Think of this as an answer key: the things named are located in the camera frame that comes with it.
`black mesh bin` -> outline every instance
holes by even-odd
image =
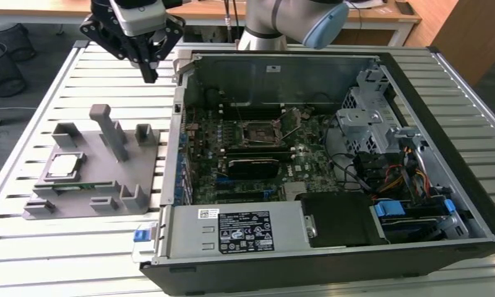
[[[0,43],[5,44],[10,58],[17,62],[36,55],[22,24],[0,23]]]
[[[26,87],[22,74],[8,55],[8,47],[0,43],[0,97],[10,97]]]

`wooden desk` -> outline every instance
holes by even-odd
[[[239,20],[244,24],[245,5],[239,3]],[[181,16],[188,25],[224,25],[224,3],[221,0],[190,2],[169,12]],[[80,24],[89,14],[89,0],[4,0],[0,1],[0,22]],[[393,0],[375,9],[352,10],[345,29],[395,31],[388,45],[401,46],[413,24],[420,21],[416,15],[403,15]]]

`floor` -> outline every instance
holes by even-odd
[[[29,39],[37,51],[37,56],[18,63],[20,70],[29,88],[12,98],[0,98],[0,108],[36,108],[58,72],[74,40],[84,39],[77,26],[65,25],[64,34],[57,35],[57,25],[28,24]],[[475,87],[475,91],[495,112],[495,65]],[[2,124],[0,125],[0,169],[14,147],[34,110],[0,110]]]

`warning symbols label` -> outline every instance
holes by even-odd
[[[269,212],[221,213],[217,221],[220,253],[275,250]]]

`red wire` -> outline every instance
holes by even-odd
[[[389,167],[387,168],[384,183],[387,183],[387,181],[388,181],[388,172],[389,172],[389,170],[393,169],[393,168],[396,168],[396,167],[401,167],[401,165],[400,164],[397,164],[397,165],[389,165]]]

